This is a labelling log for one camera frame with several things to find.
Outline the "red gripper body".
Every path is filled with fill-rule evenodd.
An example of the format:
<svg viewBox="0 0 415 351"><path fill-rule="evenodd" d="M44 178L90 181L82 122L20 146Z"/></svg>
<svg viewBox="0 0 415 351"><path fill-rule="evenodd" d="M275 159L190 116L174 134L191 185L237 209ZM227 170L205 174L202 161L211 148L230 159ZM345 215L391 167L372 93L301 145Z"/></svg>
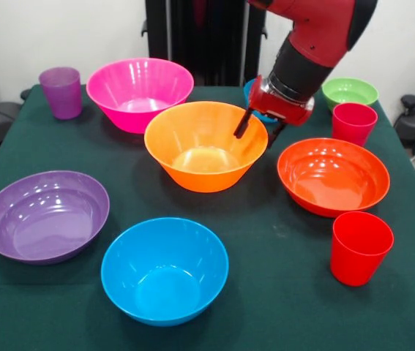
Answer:
<svg viewBox="0 0 415 351"><path fill-rule="evenodd" d="M260 75L253 81L248 95L248 108L294 126L303 125L313 113L314 107L314 97L305 102L286 99L273 89L267 78Z"/></svg>

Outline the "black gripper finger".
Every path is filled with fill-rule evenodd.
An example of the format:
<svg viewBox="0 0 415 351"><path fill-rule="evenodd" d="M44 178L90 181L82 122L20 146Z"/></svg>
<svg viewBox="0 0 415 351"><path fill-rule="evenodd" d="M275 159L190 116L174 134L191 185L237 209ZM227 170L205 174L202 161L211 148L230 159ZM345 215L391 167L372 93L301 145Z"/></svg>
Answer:
<svg viewBox="0 0 415 351"><path fill-rule="evenodd" d="M267 148L271 148L280 133L286 128L286 124L279 123L276 128L268 135Z"/></svg>
<svg viewBox="0 0 415 351"><path fill-rule="evenodd" d="M247 127L248 127L248 122L250 120L251 115L253 114L253 110L251 108L246 109L243 117L241 118L237 128L235 129L233 135L237 138L237 139L241 139L242 136L244 135Z"/></svg>

